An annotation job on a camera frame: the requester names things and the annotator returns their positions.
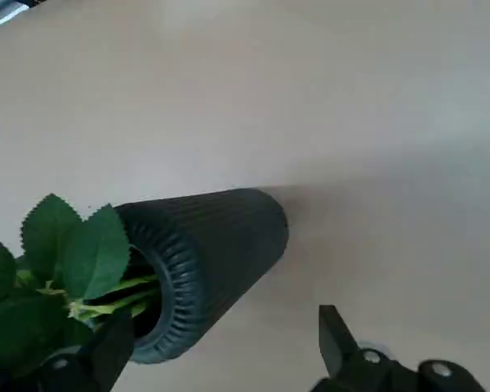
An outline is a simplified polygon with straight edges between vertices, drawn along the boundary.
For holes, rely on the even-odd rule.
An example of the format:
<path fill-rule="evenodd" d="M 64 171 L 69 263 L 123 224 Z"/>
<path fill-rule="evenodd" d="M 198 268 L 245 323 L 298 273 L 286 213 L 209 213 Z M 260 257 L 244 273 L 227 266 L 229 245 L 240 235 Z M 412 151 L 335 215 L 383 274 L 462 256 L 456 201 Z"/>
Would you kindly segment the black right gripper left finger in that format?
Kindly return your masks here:
<path fill-rule="evenodd" d="M 119 310 L 79 349 L 51 356 L 36 386 L 46 392 L 110 391 L 132 355 L 133 341 L 131 312 Z"/>

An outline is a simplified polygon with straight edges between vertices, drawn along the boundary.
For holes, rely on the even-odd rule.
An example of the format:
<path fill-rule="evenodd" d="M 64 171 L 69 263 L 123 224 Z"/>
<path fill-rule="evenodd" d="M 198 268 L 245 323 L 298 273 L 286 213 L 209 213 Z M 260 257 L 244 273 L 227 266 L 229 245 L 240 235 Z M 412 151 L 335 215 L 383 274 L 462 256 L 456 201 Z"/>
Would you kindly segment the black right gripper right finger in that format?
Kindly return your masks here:
<path fill-rule="evenodd" d="M 334 305 L 318 308 L 318 343 L 328 376 L 313 391 L 484 392 L 461 365 L 444 359 L 421 362 L 416 370 L 373 348 L 362 348 Z"/>

